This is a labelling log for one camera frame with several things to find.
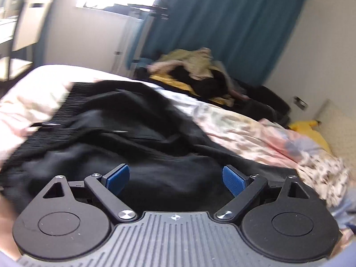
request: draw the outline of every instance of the white chair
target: white chair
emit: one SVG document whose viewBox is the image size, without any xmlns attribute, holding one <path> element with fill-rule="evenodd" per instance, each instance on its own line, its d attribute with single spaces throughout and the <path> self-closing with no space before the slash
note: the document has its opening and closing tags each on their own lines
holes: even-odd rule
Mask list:
<svg viewBox="0 0 356 267">
<path fill-rule="evenodd" d="M 26 59 L 0 59 L 0 81 L 12 80 L 28 70 L 32 63 L 32 45 L 40 40 L 44 20 L 53 0 L 24 0 L 12 42 L 12 51 L 26 48 Z"/>
</svg>

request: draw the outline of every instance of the triangular cutout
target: triangular cutout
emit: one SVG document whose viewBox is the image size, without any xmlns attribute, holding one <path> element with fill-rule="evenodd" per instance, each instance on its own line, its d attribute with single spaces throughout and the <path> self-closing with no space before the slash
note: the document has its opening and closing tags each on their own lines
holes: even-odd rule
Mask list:
<svg viewBox="0 0 356 267">
<path fill-rule="evenodd" d="M 309 196 L 304 192 L 298 183 L 291 183 L 291 188 L 288 192 L 288 197 L 299 198 L 299 199 L 309 199 Z"/>
<path fill-rule="evenodd" d="M 43 196 L 44 199 L 50 198 L 60 198 L 64 197 L 65 194 L 63 192 L 61 183 L 54 183 L 53 186 L 48 190 L 48 192 Z"/>
</svg>

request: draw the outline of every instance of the yellow plush toy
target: yellow plush toy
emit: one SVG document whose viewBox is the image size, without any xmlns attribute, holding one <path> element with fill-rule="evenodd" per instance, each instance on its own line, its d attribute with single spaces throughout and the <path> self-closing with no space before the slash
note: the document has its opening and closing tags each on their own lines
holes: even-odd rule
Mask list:
<svg viewBox="0 0 356 267">
<path fill-rule="evenodd" d="M 332 153 L 328 143 L 326 140 L 323 138 L 323 136 L 312 129 L 312 127 L 317 126 L 318 122 L 316 120 L 311 120 L 311 121 L 297 121 L 295 123 L 292 123 L 289 128 L 293 131 L 299 132 L 300 134 L 304 134 L 308 137 L 310 137 L 313 141 L 315 141 L 318 145 L 320 145 L 324 150 L 326 150 L 328 153 Z"/>
</svg>

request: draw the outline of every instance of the chair seat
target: chair seat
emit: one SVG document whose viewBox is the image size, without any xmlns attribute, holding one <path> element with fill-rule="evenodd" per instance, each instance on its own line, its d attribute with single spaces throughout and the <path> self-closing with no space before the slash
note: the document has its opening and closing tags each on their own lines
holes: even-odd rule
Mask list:
<svg viewBox="0 0 356 267">
<path fill-rule="evenodd" d="M 8 60 L 9 57 L 0 59 L 0 81 L 8 79 Z M 32 65 L 31 61 L 13 58 L 11 59 L 9 79 L 14 79 L 20 74 L 24 73 Z"/>
</svg>

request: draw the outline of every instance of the blue gripper pad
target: blue gripper pad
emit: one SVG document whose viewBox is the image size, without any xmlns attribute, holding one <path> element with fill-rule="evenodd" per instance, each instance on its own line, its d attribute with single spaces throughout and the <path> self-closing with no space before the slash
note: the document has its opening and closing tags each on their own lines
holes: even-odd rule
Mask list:
<svg viewBox="0 0 356 267">
<path fill-rule="evenodd" d="M 250 178 L 239 172 L 233 166 L 227 165 L 222 171 L 222 180 L 225 186 L 235 197 L 249 185 Z"/>
<path fill-rule="evenodd" d="M 124 186 L 129 182 L 130 169 L 126 164 L 121 164 L 108 172 L 101 179 L 102 184 L 115 196 L 117 196 Z"/>
</svg>

